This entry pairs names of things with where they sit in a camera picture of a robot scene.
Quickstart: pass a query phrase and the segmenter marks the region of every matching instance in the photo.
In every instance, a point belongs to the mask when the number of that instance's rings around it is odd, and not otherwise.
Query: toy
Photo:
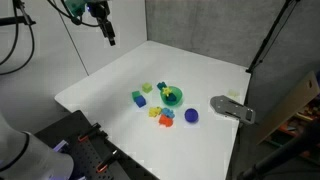
[[[177,96],[175,96],[173,93],[170,93],[167,97],[167,101],[174,102],[177,100]]]
[[[157,117],[161,113],[161,108],[160,107],[151,107],[149,109],[149,117]]]
[[[138,96],[141,96],[141,94],[140,94],[139,91],[134,91],[134,92],[132,92],[132,99],[133,99],[133,101],[135,101],[135,98],[138,97]]]
[[[152,91],[152,85],[150,83],[144,83],[142,85],[142,91],[145,93],[149,93],[150,91]]]
[[[166,95],[162,94],[162,92],[160,92],[160,96],[161,96],[161,99],[162,101],[164,102],[164,104],[168,105],[168,106],[175,106],[175,105],[181,105],[180,102],[182,102],[182,91],[177,88],[177,87],[174,87],[174,86],[169,86],[169,88],[171,89],[171,94],[173,94],[175,97],[176,97],[176,100],[175,101],[169,101],[168,98],[170,97],[170,94],[169,94],[169,97],[167,97]]]
[[[167,116],[168,118],[173,119],[175,117],[174,113],[172,110],[168,109],[168,108],[163,108],[161,111],[161,114]]]
[[[195,109],[191,108],[184,113],[184,117],[189,123],[196,123],[198,122],[199,115]]]
[[[169,97],[169,94],[172,92],[172,90],[169,87],[162,88],[162,94]]]
[[[166,127],[171,127],[173,124],[173,120],[162,114],[159,119],[159,124],[165,125]]]
[[[139,108],[145,106],[146,103],[146,99],[144,99],[143,96],[138,96],[134,99],[134,101],[136,102],[136,104],[139,106]]]
[[[164,82],[160,82],[160,83],[158,83],[157,87],[158,87],[158,89],[161,91],[162,88],[167,87],[167,85],[166,85],[166,83],[164,83]]]

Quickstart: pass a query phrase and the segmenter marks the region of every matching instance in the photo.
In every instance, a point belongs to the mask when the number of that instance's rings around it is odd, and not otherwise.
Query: white table
[[[223,180],[239,122],[215,114],[209,100],[232,90],[243,103],[249,79],[244,67],[147,41],[55,99],[100,123],[111,142],[162,180]],[[148,117],[149,107],[164,107],[156,87],[161,81],[184,94],[171,128],[160,127],[159,116]],[[149,94],[141,90],[145,82],[153,85]],[[147,100],[141,109],[131,98],[135,90]],[[197,124],[185,121],[188,108],[198,110]]]

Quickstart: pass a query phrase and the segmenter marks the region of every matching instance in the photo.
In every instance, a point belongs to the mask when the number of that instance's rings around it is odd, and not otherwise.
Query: floor
[[[244,126],[240,129],[240,137],[237,137],[231,163],[229,166],[229,172],[227,180],[236,180],[237,175],[243,170],[248,169],[256,162],[262,160],[270,153],[276,150],[276,148],[264,142],[260,145],[256,145],[253,142],[254,135],[258,129],[257,124],[251,126]],[[314,171],[318,170],[319,173],[315,172],[303,172],[299,171]],[[266,176],[263,180],[313,180],[320,179],[320,166],[310,163],[300,157],[292,159],[287,163],[275,168],[270,173],[290,171],[290,173],[276,174]]]

